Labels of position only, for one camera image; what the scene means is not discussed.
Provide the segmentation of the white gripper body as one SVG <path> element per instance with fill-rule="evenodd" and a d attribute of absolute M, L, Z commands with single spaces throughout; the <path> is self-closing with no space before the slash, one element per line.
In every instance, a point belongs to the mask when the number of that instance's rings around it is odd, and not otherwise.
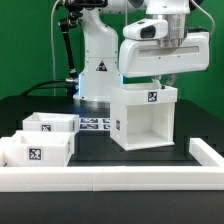
<path fill-rule="evenodd" d="M 120 47 L 119 71 L 128 78 L 205 70 L 209 65 L 209 34 L 188 33 L 178 47 L 156 41 L 126 39 Z"/>

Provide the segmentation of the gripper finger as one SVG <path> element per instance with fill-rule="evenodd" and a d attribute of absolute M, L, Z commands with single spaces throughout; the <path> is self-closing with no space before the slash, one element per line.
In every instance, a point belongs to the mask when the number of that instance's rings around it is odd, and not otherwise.
<path fill-rule="evenodd" d="M 177 80 L 177 75 L 176 74 L 171 74 L 166 82 L 167 86 L 173 86 Z"/>
<path fill-rule="evenodd" d="M 159 76 L 152 77 L 153 84 L 156 86 L 156 88 L 162 88 L 162 84 L 160 82 Z"/>

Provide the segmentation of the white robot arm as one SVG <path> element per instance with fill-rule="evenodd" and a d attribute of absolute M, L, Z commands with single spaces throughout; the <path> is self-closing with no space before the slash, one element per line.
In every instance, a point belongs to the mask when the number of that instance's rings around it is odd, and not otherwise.
<path fill-rule="evenodd" d="M 209 64 L 207 31 L 189 29 L 196 0 L 108 0 L 106 7 L 86 5 L 82 12 L 85 66 L 76 100 L 108 103 L 110 88 L 124 77 L 157 77 L 204 70 Z M 124 41 L 100 15 L 143 10 L 145 17 L 123 28 Z"/>

